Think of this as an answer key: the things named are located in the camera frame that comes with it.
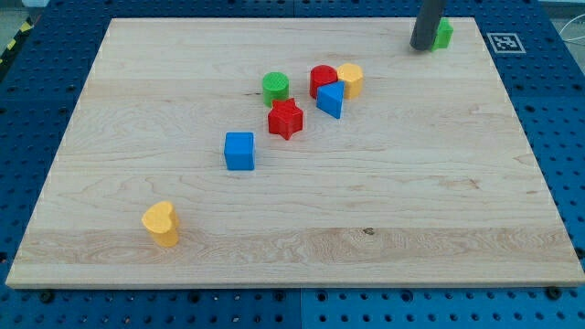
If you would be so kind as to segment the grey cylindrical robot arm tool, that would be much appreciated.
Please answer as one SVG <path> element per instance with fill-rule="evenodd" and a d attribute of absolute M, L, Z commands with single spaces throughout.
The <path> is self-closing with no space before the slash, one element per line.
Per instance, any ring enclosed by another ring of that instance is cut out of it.
<path fill-rule="evenodd" d="M 423 0 L 410 37 L 410 46 L 418 51 L 430 50 L 437 37 L 438 27 L 447 0 Z"/>

